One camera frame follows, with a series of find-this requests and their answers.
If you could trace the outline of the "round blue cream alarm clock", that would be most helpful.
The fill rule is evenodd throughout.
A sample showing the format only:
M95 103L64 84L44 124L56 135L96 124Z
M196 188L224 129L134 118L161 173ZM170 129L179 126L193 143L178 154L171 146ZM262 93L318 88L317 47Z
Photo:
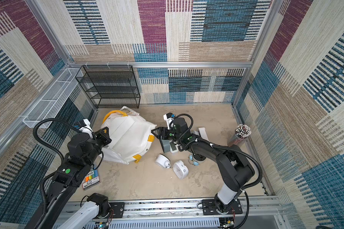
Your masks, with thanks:
M200 163L194 159L193 155L190 155L188 157L188 162L192 166L199 166L200 165Z

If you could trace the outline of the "white oval alarm clock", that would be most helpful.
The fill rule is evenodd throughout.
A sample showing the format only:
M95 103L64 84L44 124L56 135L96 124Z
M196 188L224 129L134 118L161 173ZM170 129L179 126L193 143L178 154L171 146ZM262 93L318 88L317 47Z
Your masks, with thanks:
M181 160L174 163L173 171L179 179L186 178L189 173L187 166Z

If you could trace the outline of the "white rectangular alarm clock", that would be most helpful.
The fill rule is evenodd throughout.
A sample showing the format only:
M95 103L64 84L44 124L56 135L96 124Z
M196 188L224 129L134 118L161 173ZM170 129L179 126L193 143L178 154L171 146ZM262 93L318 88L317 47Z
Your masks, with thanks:
M199 127L198 132L200 134L200 137L206 141L209 141L207 133L206 133L206 128L205 127Z

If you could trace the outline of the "white digital timer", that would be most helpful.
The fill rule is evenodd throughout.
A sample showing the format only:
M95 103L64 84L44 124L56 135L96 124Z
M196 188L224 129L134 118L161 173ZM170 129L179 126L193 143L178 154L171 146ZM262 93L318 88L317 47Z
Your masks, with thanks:
M173 142L170 142L170 152L172 154L177 153L179 151L178 146L175 145Z

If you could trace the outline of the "white canvas bag yellow handles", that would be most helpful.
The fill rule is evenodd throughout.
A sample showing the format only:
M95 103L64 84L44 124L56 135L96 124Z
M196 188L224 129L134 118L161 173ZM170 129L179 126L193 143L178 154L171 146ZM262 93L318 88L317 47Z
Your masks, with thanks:
M111 143L104 146L104 160L129 164L138 163L145 155L155 136L152 130L157 127L145 120L139 113L123 106L120 110L110 111L103 119L101 128L109 129Z

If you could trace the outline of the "white twin bell alarm clock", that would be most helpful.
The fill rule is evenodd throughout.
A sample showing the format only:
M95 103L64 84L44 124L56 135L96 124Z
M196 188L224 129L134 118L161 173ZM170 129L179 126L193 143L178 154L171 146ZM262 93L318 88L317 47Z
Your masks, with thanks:
M155 164L160 166L163 169L170 169L171 168L171 161L163 154L159 154L156 157Z

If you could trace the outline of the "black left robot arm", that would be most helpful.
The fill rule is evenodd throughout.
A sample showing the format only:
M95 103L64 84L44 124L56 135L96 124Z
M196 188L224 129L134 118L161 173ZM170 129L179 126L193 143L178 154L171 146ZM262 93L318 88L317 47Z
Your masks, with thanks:
M38 136L39 127L47 122L59 122L76 132L67 144L69 152L65 156ZM103 154L102 148L112 140L108 127L87 133L57 118L47 118L36 124L33 128L33 137L40 145L56 152L60 156L61 165L41 181L42 205L38 207L25 227L51 229L68 200L93 168L97 157Z

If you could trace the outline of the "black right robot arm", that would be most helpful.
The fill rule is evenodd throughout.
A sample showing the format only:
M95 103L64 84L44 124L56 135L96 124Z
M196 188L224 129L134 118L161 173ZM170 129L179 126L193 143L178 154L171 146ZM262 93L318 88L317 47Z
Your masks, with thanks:
M246 189L256 186L263 178L259 162L238 146L214 144L192 133L194 120L189 114L167 113L163 118L167 126L151 131L157 139L168 140L180 152L188 151L193 156L208 158L217 164L224 182L214 198L217 213L223 215L231 212L232 204L238 201L240 194L245 195L248 204L249 197Z

